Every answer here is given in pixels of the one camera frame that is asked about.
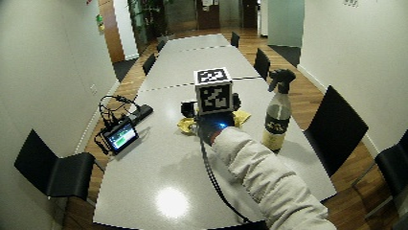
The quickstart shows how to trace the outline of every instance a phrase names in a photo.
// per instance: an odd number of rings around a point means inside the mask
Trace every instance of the white table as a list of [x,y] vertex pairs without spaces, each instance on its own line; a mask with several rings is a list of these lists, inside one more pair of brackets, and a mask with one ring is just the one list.
[[[253,114],[242,128],[261,140],[273,93],[268,92],[262,79],[236,80],[233,89],[242,100],[241,109]],[[137,103],[149,104],[155,112],[137,126],[141,139],[108,164],[95,222],[127,228],[189,230],[241,224],[208,179],[198,137],[186,136],[177,128],[182,118],[181,101],[192,98],[196,98],[194,85],[140,93]],[[252,220],[264,219],[257,203],[216,153],[206,149],[228,200]],[[279,158],[321,200],[335,194],[330,177],[294,119]],[[160,201],[164,191],[171,192],[169,201],[174,201],[168,209],[184,209],[167,214],[167,205]]]
[[234,46],[165,54],[159,57],[141,84],[140,92],[194,83],[194,71],[228,67],[234,80],[260,74]]
[[230,41],[221,34],[190,36],[168,41],[160,55],[221,46],[232,46]]

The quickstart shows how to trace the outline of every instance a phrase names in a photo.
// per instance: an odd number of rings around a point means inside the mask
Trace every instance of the white jacket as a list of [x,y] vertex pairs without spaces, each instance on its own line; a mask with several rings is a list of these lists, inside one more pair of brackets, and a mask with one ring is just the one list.
[[212,148],[260,203],[270,229],[335,229],[303,180],[248,133],[228,127]]

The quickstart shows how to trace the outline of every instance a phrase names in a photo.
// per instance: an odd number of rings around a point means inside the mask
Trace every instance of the yellow cloth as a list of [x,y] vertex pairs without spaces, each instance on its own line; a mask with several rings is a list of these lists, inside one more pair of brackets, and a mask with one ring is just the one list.
[[[241,127],[242,124],[246,122],[252,114],[249,112],[245,112],[242,110],[234,111],[234,121],[236,121],[236,127]],[[190,126],[194,124],[194,119],[193,118],[184,118],[180,120],[177,126],[180,130],[185,133],[193,133]]]

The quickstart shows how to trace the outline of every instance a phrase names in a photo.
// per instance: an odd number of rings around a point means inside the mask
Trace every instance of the device screen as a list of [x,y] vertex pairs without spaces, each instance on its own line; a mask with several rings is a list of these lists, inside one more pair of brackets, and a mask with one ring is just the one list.
[[129,140],[137,136],[137,133],[131,124],[124,126],[111,137],[111,143],[115,150],[119,150]]

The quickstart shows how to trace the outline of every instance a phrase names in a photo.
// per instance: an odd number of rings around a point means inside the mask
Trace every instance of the hand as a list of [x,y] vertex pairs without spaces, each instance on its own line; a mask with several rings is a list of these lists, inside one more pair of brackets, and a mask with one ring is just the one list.
[[233,112],[212,113],[198,118],[200,131],[198,134],[204,141],[213,145],[214,139],[226,127],[236,125]]

